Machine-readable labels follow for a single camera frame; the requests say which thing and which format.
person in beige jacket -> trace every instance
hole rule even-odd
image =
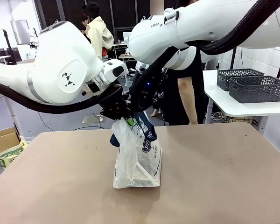
[[[85,13],[81,22],[86,26],[86,31],[82,31],[90,39],[91,44],[96,52],[96,55],[102,61],[108,60],[108,51],[114,44],[114,38],[111,32],[107,29],[106,24],[99,16],[100,7],[97,3],[89,1],[82,9]]]

blue logo on bag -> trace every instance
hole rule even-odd
[[[151,142],[147,139],[144,139],[142,151],[148,153],[151,150]]]

black plastic basket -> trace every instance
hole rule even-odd
[[[253,69],[234,69],[234,70],[219,70],[217,76],[217,86],[224,91],[229,91],[230,78],[246,77],[246,76],[263,76],[264,73]]]
[[[278,102],[280,79],[272,76],[231,78],[229,95],[240,103]]]

black shirt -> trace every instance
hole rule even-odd
[[[178,90],[177,79],[192,77],[197,120],[199,124],[202,124],[205,116],[205,99],[200,50],[196,50],[196,56],[188,68],[184,70],[168,70],[166,74],[168,75],[168,79],[164,87],[164,119],[170,125],[189,124],[189,118],[183,107]]]

black hat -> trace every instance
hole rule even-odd
[[[99,16],[100,6],[93,1],[88,1],[87,5],[82,6],[82,9],[84,9],[84,12],[93,19]]]

